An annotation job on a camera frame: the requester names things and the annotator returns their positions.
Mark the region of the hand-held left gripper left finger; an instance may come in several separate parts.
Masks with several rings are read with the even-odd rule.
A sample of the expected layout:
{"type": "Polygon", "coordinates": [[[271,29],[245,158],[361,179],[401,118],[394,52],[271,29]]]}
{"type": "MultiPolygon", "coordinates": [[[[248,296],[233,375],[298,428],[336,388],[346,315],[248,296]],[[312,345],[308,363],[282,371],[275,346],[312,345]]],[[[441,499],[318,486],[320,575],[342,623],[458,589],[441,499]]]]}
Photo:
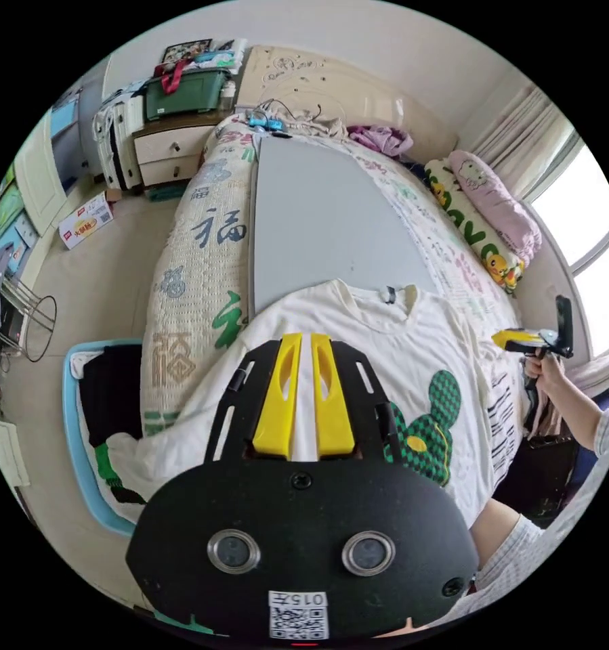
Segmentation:
{"type": "Polygon", "coordinates": [[[270,362],[270,378],[253,436],[260,456],[291,459],[302,335],[286,334],[270,362]]]}

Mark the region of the person's right hand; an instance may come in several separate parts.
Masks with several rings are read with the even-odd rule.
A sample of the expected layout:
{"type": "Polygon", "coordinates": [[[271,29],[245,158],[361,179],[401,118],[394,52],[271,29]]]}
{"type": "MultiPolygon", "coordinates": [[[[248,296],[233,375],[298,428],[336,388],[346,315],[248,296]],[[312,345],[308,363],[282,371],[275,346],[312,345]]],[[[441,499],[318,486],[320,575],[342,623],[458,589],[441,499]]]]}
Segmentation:
{"type": "Polygon", "coordinates": [[[534,382],[535,387],[547,395],[559,389],[566,380],[560,358],[551,353],[543,357],[539,354],[525,356],[523,369],[526,382],[534,382]]]}

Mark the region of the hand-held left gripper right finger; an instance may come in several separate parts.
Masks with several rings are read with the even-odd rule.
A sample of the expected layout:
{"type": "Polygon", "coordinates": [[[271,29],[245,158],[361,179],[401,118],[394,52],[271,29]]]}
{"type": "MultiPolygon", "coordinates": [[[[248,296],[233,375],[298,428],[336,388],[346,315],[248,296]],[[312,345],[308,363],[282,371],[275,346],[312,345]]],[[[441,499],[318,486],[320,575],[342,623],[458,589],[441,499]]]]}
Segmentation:
{"type": "Polygon", "coordinates": [[[310,340],[318,459],[351,456],[355,441],[332,340],[318,333],[310,340]]]}

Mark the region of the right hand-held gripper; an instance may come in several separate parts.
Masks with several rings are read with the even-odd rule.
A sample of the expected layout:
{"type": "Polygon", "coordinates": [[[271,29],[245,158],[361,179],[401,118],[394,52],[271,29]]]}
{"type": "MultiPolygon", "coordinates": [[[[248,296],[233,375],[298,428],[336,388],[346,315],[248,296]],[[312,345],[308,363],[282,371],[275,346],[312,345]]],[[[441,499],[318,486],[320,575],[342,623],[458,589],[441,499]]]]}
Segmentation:
{"type": "MultiPolygon", "coordinates": [[[[573,336],[554,330],[525,330],[508,328],[505,333],[492,335],[492,341],[504,351],[521,353],[524,356],[539,354],[542,358],[546,353],[556,357],[571,358],[573,354],[573,336]]],[[[526,382],[525,388],[535,388],[534,382],[526,382]]]]}

